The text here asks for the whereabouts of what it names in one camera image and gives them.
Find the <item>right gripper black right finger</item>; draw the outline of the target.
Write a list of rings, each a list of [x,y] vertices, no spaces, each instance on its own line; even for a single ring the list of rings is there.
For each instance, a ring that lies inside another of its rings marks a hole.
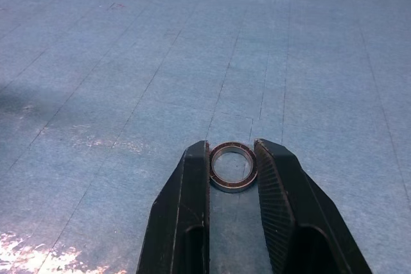
[[[284,146],[257,139],[258,194],[274,274],[372,274],[332,199]]]

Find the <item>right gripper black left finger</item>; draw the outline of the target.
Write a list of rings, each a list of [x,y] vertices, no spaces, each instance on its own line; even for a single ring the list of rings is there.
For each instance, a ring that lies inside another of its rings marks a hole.
[[[156,197],[136,274],[209,274],[210,151],[189,146]]]

